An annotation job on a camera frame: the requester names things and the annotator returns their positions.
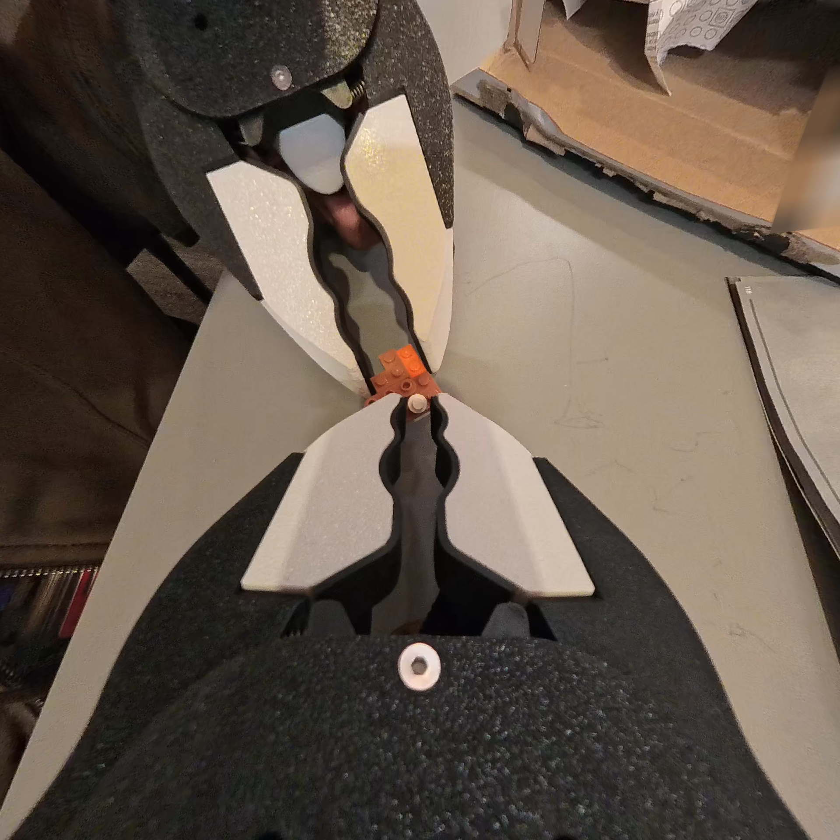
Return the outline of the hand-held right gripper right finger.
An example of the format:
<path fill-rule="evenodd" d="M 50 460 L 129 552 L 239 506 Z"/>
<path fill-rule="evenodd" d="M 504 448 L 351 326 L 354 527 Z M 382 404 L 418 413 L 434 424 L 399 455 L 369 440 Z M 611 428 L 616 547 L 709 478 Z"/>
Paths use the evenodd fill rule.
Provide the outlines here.
<path fill-rule="evenodd" d="M 538 464 L 508 431 L 449 394 L 434 399 L 435 573 L 466 599 L 589 597 L 595 585 Z"/>

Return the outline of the white patterned paper bag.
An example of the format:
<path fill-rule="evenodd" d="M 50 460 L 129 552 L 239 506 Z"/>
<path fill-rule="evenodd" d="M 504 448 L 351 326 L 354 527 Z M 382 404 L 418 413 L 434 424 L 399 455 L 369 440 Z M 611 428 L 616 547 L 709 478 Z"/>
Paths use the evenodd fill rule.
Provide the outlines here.
<path fill-rule="evenodd" d="M 680 46 L 712 50 L 753 8 L 756 1 L 652 1 L 648 4 L 644 53 L 660 68 Z"/>

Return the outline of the cardboard box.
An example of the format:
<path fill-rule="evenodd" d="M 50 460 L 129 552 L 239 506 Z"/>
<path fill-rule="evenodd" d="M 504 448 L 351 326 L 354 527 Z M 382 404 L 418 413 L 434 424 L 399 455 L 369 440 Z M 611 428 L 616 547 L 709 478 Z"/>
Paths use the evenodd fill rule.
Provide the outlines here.
<path fill-rule="evenodd" d="M 650 2 L 512 2 L 507 39 L 455 94 L 524 138 L 803 265 L 838 272 L 838 227 L 774 216 L 826 72 L 838 2 L 757 2 L 712 50 L 644 53 Z"/>

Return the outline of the person's brown jacket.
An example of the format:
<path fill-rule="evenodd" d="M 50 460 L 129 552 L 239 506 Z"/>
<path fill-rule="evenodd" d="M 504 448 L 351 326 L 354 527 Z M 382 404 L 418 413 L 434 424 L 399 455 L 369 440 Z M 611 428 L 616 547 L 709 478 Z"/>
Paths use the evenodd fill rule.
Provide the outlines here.
<path fill-rule="evenodd" d="M 128 271 L 188 226 L 142 138 L 114 2 L 2 2 L 2 761 L 67 646 L 45 593 L 103 560 L 181 373 Z"/>

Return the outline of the orange brick plate assembly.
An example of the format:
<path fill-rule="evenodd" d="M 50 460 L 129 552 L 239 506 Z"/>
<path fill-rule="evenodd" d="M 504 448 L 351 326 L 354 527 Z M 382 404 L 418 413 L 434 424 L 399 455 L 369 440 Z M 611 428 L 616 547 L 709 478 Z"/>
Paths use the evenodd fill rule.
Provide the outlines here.
<path fill-rule="evenodd" d="M 441 395 L 435 379 L 427 370 L 420 355 L 410 344 L 396 350 L 388 350 L 379 356 L 383 371 L 372 377 L 374 393 L 364 402 L 369 406 L 389 395 L 408 399 L 415 392 L 423 393 L 428 399 L 428 411 L 433 398 Z M 408 417 L 412 415 L 406 409 Z"/>

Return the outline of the brick instruction booklet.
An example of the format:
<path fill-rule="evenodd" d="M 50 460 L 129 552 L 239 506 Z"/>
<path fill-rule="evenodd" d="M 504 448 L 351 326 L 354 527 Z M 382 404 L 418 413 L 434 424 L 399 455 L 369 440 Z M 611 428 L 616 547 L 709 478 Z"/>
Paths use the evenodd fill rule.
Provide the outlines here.
<path fill-rule="evenodd" d="M 838 284 L 814 276 L 726 283 L 773 441 L 838 554 Z"/>

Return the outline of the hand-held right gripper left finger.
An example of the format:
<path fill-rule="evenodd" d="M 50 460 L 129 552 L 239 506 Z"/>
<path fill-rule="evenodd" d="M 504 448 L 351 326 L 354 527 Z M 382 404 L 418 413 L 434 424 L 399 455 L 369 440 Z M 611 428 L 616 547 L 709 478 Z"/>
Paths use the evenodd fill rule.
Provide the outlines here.
<path fill-rule="evenodd" d="M 243 590 L 314 595 L 384 548 L 394 502 L 381 463 L 401 404 L 385 396 L 309 445 L 241 578 Z"/>

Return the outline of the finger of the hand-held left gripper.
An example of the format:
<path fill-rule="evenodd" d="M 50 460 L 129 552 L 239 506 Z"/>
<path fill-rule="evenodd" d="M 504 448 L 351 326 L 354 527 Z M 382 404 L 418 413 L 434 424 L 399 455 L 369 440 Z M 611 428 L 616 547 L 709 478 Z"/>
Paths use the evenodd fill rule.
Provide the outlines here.
<path fill-rule="evenodd" d="M 360 397 L 368 386 L 322 284 L 304 193 L 288 176 L 237 161 L 206 178 L 245 258 L 265 310 L 333 379 Z"/>
<path fill-rule="evenodd" d="M 444 220 L 404 93 L 356 120 L 343 150 L 354 203 L 378 231 L 427 367 L 444 361 L 454 298 L 454 230 Z"/>

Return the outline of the person's left hand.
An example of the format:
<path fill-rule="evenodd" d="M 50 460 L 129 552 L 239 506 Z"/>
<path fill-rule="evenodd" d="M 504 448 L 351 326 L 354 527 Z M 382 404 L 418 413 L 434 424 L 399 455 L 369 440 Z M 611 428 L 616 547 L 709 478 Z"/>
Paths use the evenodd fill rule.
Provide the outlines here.
<path fill-rule="evenodd" d="M 378 233 L 361 214 L 345 187 L 328 195 L 312 192 L 310 202 L 350 248 L 369 250 L 380 241 Z"/>

